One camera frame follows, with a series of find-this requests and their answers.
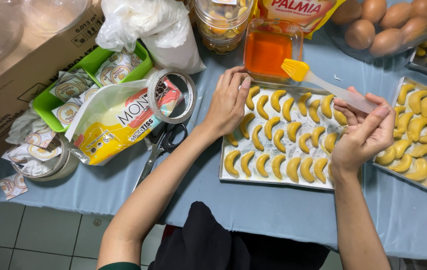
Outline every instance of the cardboard box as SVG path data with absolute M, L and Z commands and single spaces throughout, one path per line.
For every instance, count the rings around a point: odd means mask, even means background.
M 99 1 L 72 28 L 56 35 L 37 36 L 24 29 L 18 46 L 0 61 L 0 157 L 12 145 L 5 142 L 12 122 L 29 102 L 97 47 L 95 38 L 105 21 Z

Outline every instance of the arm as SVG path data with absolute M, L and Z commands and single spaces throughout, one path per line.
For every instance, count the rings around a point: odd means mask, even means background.
M 349 87 L 349 91 L 357 93 L 353 87 Z M 396 112 L 381 97 L 367 94 L 366 98 L 378 105 L 370 114 L 334 100 L 334 109 L 342 112 L 348 123 L 345 135 L 331 154 L 338 249 L 345 270 L 389 270 L 357 172 L 364 162 L 394 142 Z
M 235 67 L 220 76 L 204 121 L 138 185 L 115 214 L 102 237 L 97 269 L 114 262 L 140 265 L 145 236 L 193 162 L 242 120 L 251 81 L 243 71 L 243 67 Z

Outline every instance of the palmia margarine package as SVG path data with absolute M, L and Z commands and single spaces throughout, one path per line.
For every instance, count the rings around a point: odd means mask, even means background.
M 88 164 L 99 165 L 142 140 L 161 122 L 147 101 L 149 83 L 143 79 L 107 85 L 82 105 L 65 137 L 89 157 Z M 168 79 L 157 84 L 156 94 L 158 107 L 166 116 L 183 100 Z
M 321 28 L 345 0 L 257 0 L 254 18 L 280 19 L 298 24 L 304 37 Z

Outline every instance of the hand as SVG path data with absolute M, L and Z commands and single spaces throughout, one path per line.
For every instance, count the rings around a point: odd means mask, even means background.
M 244 117 L 251 83 L 251 77 L 244 71 L 244 67 L 234 67 L 218 78 L 209 110 L 200 124 L 208 129 L 213 140 L 232 133 Z
M 361 95 L 353 86 L 347 90 Z M 383 97 L 366 94 L 365 98 L 378 105 L 370 114 L 338 98 L 333 100 L 333 108 L 343 113 L 348 123 L 330 156 L 336 179 L 345 173 L 356 175 L 363 163 L 394 143 L 395 110 Z

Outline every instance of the orange liquid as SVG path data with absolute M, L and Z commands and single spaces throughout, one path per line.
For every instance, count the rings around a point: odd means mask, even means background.
M 292 40 L 289 35 L 253 31 L 247 37 L 245 68 L 254 73 L 288 78 L 280 67 L 284 59 L 292 58 Z

